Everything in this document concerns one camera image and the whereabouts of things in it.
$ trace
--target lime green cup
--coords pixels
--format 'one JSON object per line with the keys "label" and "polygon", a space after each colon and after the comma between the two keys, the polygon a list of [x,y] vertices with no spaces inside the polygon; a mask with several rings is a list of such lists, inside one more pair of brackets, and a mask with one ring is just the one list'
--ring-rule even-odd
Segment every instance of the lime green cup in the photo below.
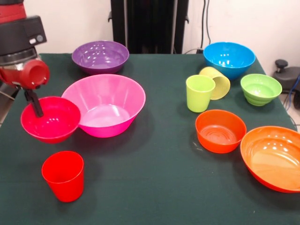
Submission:
{"label": "lime green cup", "polygon": [[204,112],[216,86],[214,80],[203,75],[193,75],[186,80],[187,107],[195,113]]}

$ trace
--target table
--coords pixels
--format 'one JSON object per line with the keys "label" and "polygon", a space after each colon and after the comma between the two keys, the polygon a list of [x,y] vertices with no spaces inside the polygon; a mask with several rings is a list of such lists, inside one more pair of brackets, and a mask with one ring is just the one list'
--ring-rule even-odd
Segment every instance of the table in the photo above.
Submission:
{"label": "table", "polygon": [[[39,97],[60,96],[84,77],[70,54],[43,54],[51,78]],[[50,225],[293,225],[300,223],[300,195],[258,183],[240,149],[218,155],[205,150],[195,132],[197,113],[186,107],[185,80],[205,66],[203,56],[131,55],[119,74],[139,82],[146,105],[129,129],[101,139],[82,130],[50,145],[21,127],[26,106],[20,92],[0,129],[1,224]],[[263,73],[258,61],[247,73]],[[209,109],[240,116],[247,130],[277,125],[295,129],[279,99],[264,107],[246,102],[240,81]],[[61,203],[41,176],[42,163],[61,150],[85,161],[80,199]]]}

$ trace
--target pink bowl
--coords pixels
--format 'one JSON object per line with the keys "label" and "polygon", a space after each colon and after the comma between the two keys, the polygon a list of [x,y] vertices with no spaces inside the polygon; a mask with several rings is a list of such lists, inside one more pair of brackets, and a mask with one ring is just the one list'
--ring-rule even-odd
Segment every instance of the pink bowl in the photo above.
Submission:
{"label": "pink bowl", "polygon": [[21,114],[24,130],[49,144],[59,143],[70,137],[80,121],[78,107],[67,99],[56,96],[40,98],[39,102],[43,117],[36,117],[31,104],[26,106]]}
{"label": "pink bowl", "polygon": [[78,106],[79,127],[95,137],[112,137],[124,132],[146,101],[141,85],[114,74],[83,78],[69,86],[62,97]]}

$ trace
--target bowl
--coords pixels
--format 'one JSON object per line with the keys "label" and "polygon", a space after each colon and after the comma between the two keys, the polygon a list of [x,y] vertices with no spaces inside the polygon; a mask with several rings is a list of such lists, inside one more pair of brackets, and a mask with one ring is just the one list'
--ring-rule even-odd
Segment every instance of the bowl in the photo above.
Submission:
{"label": "bowl", "polygon": [[240,77],[255,61],[249,48],[232,42],[213,43],[204,49],[203,55],[207,66],[216,68],[229,80]]}
{"label": "bowl", "polygon": [[114,41],[89,42],[72,53],[73,62],[90,75],[115,73],[128,58],[128,49]]}
{"label": "bowl", "polygon": [[237,148],[246,134],[243,120],[225,110],[208,110],[196,119],[200,144],[214,153],[228,153]]}
{"label": "bowl", "polygon": [[244,136],[240,152],[260,183],[279,192],[300,192],[299,133],[284,127],[258,127]]}
{"label": "bowl", "polygon": [[39,99],[43,117],[36,117],[32,105],[25,107],[21,114],[24,130],[38,140],[55,144],[66,140],[76,130],[80,121],[78,107],[61,97]]}
{"label": "bowl", "polygon": [[240,81],[246,100],[255,106],[263,106],[282,92],[281,84],[271,76],[249,74]]}
{"label": "bowl", "polygon": [[83,78],[62,95],[78,106],[79,127],[95,137],[124,132],[142,110],[146,94],[136,81],[121,75],[102,74]]}

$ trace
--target cup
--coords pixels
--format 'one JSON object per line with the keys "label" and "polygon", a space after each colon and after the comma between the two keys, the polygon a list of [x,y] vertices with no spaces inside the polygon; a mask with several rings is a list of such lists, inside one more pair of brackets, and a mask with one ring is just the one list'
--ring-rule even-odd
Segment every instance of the cup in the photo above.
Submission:
{"label": "cup", "polygon": [[204,112],[216,84],[210,77],[193,75],[186,80],[187,107],[195,113]]}
{"label": "cup", "polygon": [[212,95],[210,97],[211,100],[218,100],[220,98],[223,98],[229,92],[229,79],[215,68],[205,67],[200,71],[199,74],[212,78],[216,83],[216,87],[213,90]]}
{"label": "cup", "polygon": [[58,200],[69,203],[83,193],[83,158],[73,151],[51,155],[42,166],[42,175]]}

